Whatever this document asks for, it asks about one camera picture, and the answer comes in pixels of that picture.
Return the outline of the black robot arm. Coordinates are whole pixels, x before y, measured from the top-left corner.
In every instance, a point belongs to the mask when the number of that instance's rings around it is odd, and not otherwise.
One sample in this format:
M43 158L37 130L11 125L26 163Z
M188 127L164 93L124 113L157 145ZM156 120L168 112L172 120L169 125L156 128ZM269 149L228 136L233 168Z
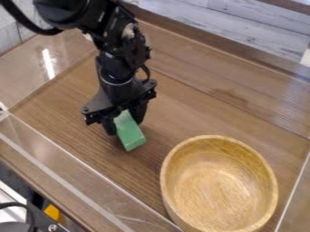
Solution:
M137 77L138 72L149 71L152 56L137 17L118 0L34 0L34 5L59 30L79 29L91 37L98 48L99 88L82 113L87 124L99 123L114 135L122 112L129 111L134 122L142 123L149 101L157 97L157 81Z

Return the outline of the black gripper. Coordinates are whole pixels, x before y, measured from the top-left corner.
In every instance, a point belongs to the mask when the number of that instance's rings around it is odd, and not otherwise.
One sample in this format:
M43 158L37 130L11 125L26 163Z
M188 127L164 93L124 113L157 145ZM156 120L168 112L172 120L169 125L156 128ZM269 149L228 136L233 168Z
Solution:
M146 79L137 77L137 69L132 70L120 60L105 56L97 57L98 91L90 102L82 107L85 123L102 124L110 136L117 135L114 119L126 110L132 112L137 124L145 120L149 102L157 97L157 81L150 78L146 65L141 69Z

